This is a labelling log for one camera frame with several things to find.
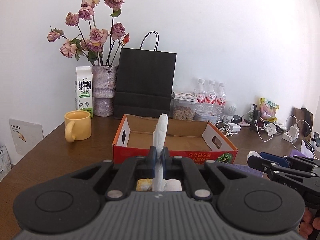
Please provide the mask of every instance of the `milk carton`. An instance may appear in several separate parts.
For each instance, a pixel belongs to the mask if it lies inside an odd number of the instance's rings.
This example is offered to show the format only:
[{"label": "milk carton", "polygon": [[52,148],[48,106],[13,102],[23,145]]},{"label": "milk carton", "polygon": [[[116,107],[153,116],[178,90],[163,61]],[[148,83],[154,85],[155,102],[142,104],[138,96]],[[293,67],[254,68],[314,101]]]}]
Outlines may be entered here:
[{"label": "milk carton", "polygon": [[88,111],[93,117],[91,67],[77,67],[75,80],[76,110]]}]

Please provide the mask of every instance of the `human hand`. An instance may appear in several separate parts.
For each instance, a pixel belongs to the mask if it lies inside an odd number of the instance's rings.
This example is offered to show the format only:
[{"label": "human hand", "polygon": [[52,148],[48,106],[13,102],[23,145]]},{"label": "human hand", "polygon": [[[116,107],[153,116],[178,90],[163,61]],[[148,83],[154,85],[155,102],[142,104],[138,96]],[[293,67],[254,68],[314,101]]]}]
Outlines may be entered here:
[{"label": "human hand", "polygon": [[313,218],[309,208],[306,208],[303,217],[303,222],[299,226],[299,235],[305,239],[308,239],[313,229],[320,230],[320,217]]}]

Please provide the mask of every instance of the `plastic container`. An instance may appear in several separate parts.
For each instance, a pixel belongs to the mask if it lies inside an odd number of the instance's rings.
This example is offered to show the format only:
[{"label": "plastic container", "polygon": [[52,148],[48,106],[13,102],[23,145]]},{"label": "plastic container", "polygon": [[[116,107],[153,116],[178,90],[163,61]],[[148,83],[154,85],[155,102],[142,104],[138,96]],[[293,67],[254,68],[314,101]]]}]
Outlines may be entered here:
[{"label": "plastic container", "polygon": [[173,119],[193,120],[197,97],[191,93],[173,92]]},{"label": "plastic container", "polygon": [[213,80],[209,80],[209,85],[207,88],[207,93],[205,97],[205,103],[203,105],[203,112],[212,113],[214,104],[217,100],[217,93],[214,89],[215,82]]},{"label": "plastic container", "polygon": [[205,82],[204,79],[199,78],[198,85],[194,89],[194,94],[197,97],[197,103],[196,103],[196,110],[197,111],[202,111],[203,105],[205,102],[206,93],[205,93],[205,89],[204,89],[204,82]]},{"label": "plastic container", "polygon": [[202,121],[202,122],[210,122],[212,124],[215,124],[217,122],[217,115],[212,113],[206,113],[206,112],[195,112],[195,121]]},{"label": "plastic container", "polygon": [[224,109],[224,104],[226,102],[226,91],[224,89],[225,84],[224,83],[220,83],[219,84],[219,89],[218,89],[218,93],[217,93],[217,101],[216,104],[214,105],[214,110],[213,113],[215,113],[217,115],[217,121],[221,121],[222,120],[222,112]]}]

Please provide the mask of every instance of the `purple cloth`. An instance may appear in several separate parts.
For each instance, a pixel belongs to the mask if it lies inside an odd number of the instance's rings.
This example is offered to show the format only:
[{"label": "purple cloth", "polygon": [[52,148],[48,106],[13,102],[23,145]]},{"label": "purple cloth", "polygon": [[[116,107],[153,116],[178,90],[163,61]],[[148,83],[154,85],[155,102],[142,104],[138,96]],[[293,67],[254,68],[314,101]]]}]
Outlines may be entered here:
[{"label": "purple cloth", "polygon": [[257,170],[255,170],[255,169],[253,169],[253,168],[250,168],[250,167],[247,166],[247,165],[229,164],[229,163],[226,163],[226,165],[230,165],[231,167],[233,167],[233,168],[235,168],[235,169],[238,169],[238,170],[247,172],[247,173],[249,173],[249,174],[255,175],[255,176],[260,177],[260,178],[262,178],[262,176],[263,176],[263,172],[257,171]]}]

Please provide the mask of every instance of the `water bottle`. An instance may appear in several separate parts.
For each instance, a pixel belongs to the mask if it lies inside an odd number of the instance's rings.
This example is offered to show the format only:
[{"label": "water bottle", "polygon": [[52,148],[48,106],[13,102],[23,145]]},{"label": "water bottle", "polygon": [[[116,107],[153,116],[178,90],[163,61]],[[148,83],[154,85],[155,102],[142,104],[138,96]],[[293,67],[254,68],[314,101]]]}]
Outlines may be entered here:
[{"label": "water bottle", "polygon": [[203,109],[205,101],[204,79],[198,79],[198,85],[194,90],[194,94],[197,97],[196,110],[200,112]]},{"label": "water bottle", "polygon": [[207,94],[205,97],[205,103],[203,105],[203,112],[208,112],[208,113],[213,112],[213,106],[217,100],[217,94],[214,89],[214,84],[215,84],[215,82],[213,80],[209,80]]},{"label": "water bottle", "polygon": [[224,89],[224,83],[219,84],[219,89],[217,93],[217,100],[215,104],[214,112],[217,115],[217,121],[222,120],[222,112],[224,109],[224,103],[226,102],[226,91]]}]

